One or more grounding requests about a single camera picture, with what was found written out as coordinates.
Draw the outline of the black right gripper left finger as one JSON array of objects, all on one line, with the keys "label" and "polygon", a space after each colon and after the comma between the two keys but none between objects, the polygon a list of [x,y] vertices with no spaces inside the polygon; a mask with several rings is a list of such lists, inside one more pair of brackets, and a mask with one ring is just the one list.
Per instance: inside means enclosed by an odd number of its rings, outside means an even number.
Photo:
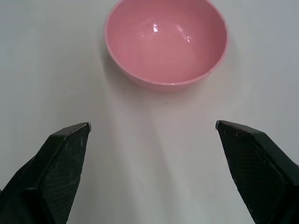
[{"label": "black right gripper left finger", "polygon": [[89,122],[50,135],[0,192],[2,224],[65,224],[85,159]]}]

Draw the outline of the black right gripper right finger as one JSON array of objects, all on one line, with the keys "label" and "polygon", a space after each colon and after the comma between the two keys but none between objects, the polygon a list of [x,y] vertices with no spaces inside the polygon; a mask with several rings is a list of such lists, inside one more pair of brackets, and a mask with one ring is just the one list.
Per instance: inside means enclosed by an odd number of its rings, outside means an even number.
[{"label": "black right gripper right finger", "polygon": [[218,120],[232,179],[256,224],[299,222],[299,167],[264,132]]}]

